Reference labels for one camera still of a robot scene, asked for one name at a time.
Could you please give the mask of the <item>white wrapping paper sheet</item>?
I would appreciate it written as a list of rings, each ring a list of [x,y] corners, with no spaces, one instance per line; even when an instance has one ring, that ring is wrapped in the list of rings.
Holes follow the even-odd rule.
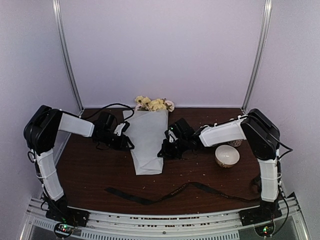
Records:
[[[135,111],[127,121],[125,135],[134,145],[131,150],[136,175],[158,175],[163,172],[164,159],[158,157],[168,129],[167,110]]]

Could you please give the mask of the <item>pink rose stem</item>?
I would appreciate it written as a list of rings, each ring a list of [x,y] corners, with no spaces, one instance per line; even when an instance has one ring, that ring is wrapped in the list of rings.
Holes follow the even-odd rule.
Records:
[[[171,100],[165,99],[164,100],[164,105],[166,106],[166,109],[170,113],[172,113],[175,110],[175,104]]]

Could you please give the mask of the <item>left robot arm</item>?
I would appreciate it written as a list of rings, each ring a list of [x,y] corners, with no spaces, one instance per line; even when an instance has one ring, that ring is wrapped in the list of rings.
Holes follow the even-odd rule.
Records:
[[[67,111],[41,105],[32,116],[23,131],[29,148],[28,154],[37,167],[43,193],[49,202],[57,203],[65,198],[54,163],[54,146],[58,132],[66,132],[91,138],[96,143],[104,143],[118,151],[130,151],[135,148],[125,135],[129,128],[128,118],[112,127],[116,117],[103,108],[96,111],[98,118],[91,122],[88,117],[76,116]]]

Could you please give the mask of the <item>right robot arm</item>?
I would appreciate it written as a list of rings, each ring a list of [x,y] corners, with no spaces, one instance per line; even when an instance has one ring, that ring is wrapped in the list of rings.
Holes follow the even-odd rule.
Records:
[[[279,129],[257,108],[245,115],[223,123],[205,124],[194,130],[181,118],[164,132],[165,138],[158,152],[164,159],[181,159],[186,151],[199,146],[212,147],[235,140],[245,140],[257,159],[260,169],[261,202],[256,210],[259,220],[266,221],[276,212],[280,186],[280,148],[288,153],[293,149],[280,140]]]

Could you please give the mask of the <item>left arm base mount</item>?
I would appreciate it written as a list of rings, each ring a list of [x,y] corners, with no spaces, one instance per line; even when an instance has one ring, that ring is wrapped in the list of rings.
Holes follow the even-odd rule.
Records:
[[[46,200],[46,218],[56,221],[53,233],[59,239],[70,237],[78,227],[86,227],[90,213],[86,210],[70,208],[65,200],[54,202]]]

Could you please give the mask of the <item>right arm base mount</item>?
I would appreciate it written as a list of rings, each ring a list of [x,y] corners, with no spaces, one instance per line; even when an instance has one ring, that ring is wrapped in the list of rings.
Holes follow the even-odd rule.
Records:
[[[279,207],[277,202],[261,201],[260,206],[239,212],[241,224],[254,225],[255,233],[259,237],[271,237],[276,231],[275,219],[283,215]]]

